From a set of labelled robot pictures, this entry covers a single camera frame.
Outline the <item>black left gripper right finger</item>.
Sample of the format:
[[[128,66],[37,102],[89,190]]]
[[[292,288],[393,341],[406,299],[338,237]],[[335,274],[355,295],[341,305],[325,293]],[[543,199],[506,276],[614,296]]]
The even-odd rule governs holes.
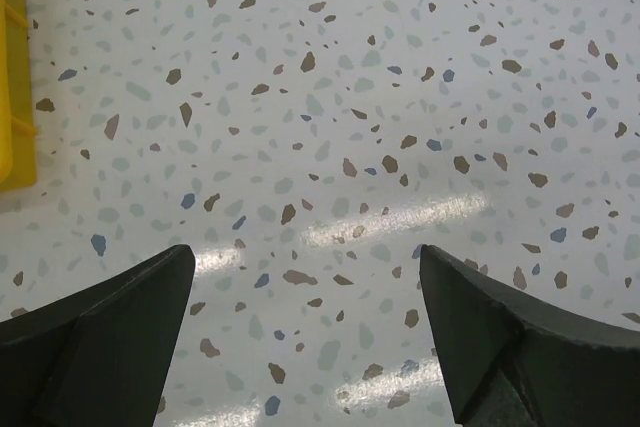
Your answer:
[[[420,282],[461,426],[636,426],[639,334],[496,281],[424,245]]]

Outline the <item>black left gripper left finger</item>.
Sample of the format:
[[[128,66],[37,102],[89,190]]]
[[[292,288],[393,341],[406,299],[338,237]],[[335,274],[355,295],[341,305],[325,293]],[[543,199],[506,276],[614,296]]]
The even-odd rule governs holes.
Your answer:
[[[194,273],[175,245],[2,322],[2,425],[152,425]]]

